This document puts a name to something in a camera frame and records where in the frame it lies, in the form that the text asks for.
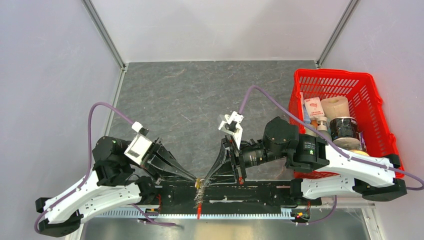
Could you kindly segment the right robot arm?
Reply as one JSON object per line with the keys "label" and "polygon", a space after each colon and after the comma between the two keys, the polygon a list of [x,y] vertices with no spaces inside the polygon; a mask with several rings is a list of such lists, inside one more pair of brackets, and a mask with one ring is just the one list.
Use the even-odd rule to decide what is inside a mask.
{"label": "right robot arm", "polygon": [[295,172],[331,173],[291,180],[288,197],[296,205],[338,195],[389,202],[407,194],[405,181],[396,178],[395,170],[400,167],[396,154],[372,157],[332,146],[322,137],[301,134],[298,126],[280,117],[266,124],[262,139],[236,142],[231,135],[222,139],[219,155],[202,186],[243,186],[247,168],[282,158]]}

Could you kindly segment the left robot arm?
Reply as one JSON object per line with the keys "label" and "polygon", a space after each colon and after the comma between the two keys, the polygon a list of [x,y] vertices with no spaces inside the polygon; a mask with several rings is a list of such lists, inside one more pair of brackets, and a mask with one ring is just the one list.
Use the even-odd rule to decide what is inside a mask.
{"label": "left robot arm", "polygon": [[137,134],[133,140],[104,136],[92,150],[88,174],[58,196],[36,200],[38,234],[60,238],[94,216],[125,205],[156,205],[161,184],[193,184],[159,139]]}

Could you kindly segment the yellow tagged key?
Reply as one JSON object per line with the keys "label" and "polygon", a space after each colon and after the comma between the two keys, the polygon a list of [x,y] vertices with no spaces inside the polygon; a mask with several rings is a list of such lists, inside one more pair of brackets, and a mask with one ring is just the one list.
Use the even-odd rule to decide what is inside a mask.
{"label": "yellow tagged key", "polygon": [[204,179],[197,178],[195,181],[195,188],[200,189],[202,187]]}

